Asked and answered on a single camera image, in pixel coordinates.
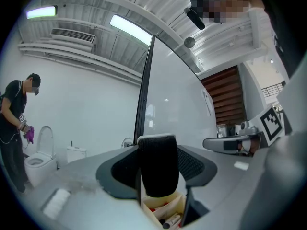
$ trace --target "toilet tank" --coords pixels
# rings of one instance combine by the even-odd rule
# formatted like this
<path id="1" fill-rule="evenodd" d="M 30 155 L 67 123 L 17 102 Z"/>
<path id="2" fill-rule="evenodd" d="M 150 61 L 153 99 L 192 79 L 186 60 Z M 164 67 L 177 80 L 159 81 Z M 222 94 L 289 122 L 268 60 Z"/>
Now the toilet tank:
<path id="1" fill-rule="evenodd" d="M 67 162 L 86 158 L 86 149 L 78 147 L 67 147 Z"/>

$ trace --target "black mesh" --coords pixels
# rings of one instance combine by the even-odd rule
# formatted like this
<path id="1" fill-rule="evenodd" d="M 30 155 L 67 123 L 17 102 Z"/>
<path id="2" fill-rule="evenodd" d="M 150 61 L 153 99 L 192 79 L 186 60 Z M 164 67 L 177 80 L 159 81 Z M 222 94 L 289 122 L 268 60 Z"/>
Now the black mesh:
<path id="1" fill-rule="evenodd" d="M 187 181 L 203 172 L 205 165 L 185 151 L 178 150 L 178 168 L 183 178 Z"/>
<path id="2" fill-rule="evenodd" d="M 138 150 L 116 162 L 111 169 L 112 176 L 119 182 L 135 188 L 136 174 L 139 169 Z"/>

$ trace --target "fluorescent light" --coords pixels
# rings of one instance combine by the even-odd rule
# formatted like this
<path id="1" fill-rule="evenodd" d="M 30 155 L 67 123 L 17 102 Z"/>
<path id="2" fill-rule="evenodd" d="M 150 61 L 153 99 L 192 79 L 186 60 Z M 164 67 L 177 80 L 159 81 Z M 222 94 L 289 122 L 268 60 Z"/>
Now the fluorescent light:
<path id="1" fill-rule="evenodd" d="M 26 13 L 27 19 L 32 19 L 36 17 L 43 17 L 43 16 L 55 16 L 56 15 L 56 8 L 54 6 L 39 8 L 36 10 L 30 10 Z"/>
<path id="2" fill-rule="evenodd" d="M 115 14 L 110 21 L 110 25 L 129 33 L 149 46 L 152 36 L 130 21 Z"/>

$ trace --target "toilet seat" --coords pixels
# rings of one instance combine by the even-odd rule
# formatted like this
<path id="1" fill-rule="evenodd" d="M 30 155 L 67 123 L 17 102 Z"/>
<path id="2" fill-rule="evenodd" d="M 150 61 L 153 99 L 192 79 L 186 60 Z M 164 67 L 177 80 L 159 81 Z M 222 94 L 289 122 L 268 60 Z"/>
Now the toilet seat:
<path id="1" fill-rule="evenodd" d="M 30 168 L 40 168 L 51 160 L 52 158 L 50 158 L 49 156 L 46 156 L 40 152 L 36 152 L 30 157 L 26 158 L 24 160 L 24 163 L 27 167 Z"/>

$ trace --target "ceiling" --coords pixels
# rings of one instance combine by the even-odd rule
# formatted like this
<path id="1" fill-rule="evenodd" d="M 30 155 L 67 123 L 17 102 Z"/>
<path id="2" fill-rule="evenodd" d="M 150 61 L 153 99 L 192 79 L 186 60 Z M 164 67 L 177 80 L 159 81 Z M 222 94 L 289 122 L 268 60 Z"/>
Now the ceiling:
<path id="1" fill-rule="evenodd" d="M 223 56 L 231 52 L 237 54 L 241 49 L 255 49 L 255 26 L 252 26 L 249 13 L 225 24 L 204 20 L 206 28 L 200 31 L 183 12 L 190 6 L 189 0 L 33 0 L 26 10 L 46 5 L 57 5 L 56 17 L 27 20 L 24 15 L 21 16 L 19 28 L 24 43 L 35 43 L 42 37 L 50 37 L 53 27 L 94 34 L 97 38 L 94 54 L 108 66 L 129 68 L 129 74 L 126 76 L 110 68 L 104 70 L 133 82 L 140 83 L 140 79 L 131 78 L 130 74 L 142 77 L 148 46 L 112 27 L 110 20 L 114 14 L 128 18 L 159 37 L 195 73 L 214 68 L 224 60 Z M 260 40 L 272 36 L 268 16 L 261 10 L 257 13 L 257 28 L 262 31 Z M 196 40 L 192 49 L 183 46 L 184 39 L 190 36 Z M 40 54 L 41 57 L 55 57 Z"/>

